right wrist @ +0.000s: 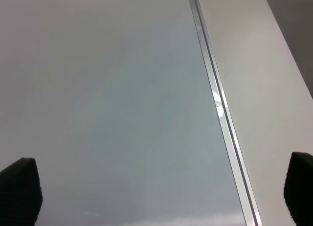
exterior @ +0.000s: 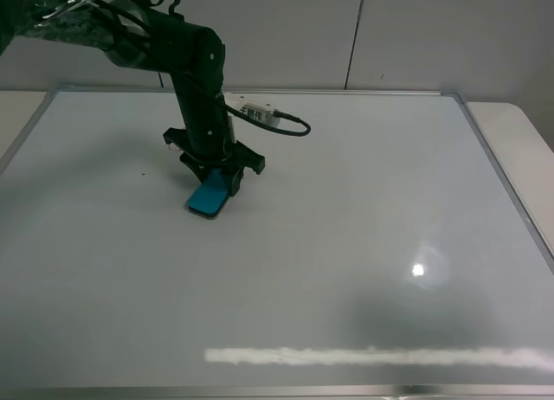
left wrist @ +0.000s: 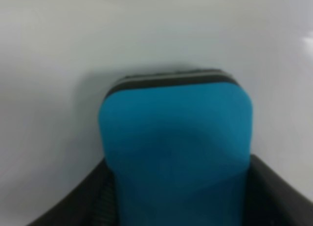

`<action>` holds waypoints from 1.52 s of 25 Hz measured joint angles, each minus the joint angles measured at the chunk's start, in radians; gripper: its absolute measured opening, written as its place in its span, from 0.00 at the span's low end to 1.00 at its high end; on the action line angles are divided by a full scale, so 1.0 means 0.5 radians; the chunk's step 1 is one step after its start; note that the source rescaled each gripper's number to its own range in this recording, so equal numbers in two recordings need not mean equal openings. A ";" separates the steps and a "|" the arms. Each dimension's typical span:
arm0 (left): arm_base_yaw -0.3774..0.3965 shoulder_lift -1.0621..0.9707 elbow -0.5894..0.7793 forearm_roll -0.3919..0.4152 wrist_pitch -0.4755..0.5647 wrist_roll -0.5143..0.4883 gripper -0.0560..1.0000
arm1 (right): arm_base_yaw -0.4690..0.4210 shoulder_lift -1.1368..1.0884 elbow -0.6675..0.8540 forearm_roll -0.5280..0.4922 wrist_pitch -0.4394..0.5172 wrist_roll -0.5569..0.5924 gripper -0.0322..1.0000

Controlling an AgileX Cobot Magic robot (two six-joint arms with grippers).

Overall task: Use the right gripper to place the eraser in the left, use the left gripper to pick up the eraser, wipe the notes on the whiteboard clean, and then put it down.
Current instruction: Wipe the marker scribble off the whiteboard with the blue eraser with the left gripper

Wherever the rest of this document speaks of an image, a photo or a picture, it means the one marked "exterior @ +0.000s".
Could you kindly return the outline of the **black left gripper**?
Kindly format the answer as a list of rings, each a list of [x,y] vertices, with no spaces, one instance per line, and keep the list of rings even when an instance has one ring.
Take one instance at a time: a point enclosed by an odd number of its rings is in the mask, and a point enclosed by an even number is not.
[[[200,78],[190,73],[172,74],[177,103],[184,128],[164,133],[166,144],[182,150],[179,160],[203,184],[214,169],[222,170],[222,180],[230,197],[241,187],[244,169],[259,174],[265,158],[235,140],[226,102],[222,76]]]

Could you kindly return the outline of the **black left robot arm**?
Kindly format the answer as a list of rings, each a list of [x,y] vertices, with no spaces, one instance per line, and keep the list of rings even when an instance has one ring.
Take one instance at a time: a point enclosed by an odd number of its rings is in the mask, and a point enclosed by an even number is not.
[[[96,48],[118,67],[168,74],[184,128],[168,129],[164,142],[200,181],[218,170],[234,196],[245,169],[264,170],[264,157],[235,139],[222,93],[226,50],[213,29],[142,0],[1,0],[1,47],[16,37]]]

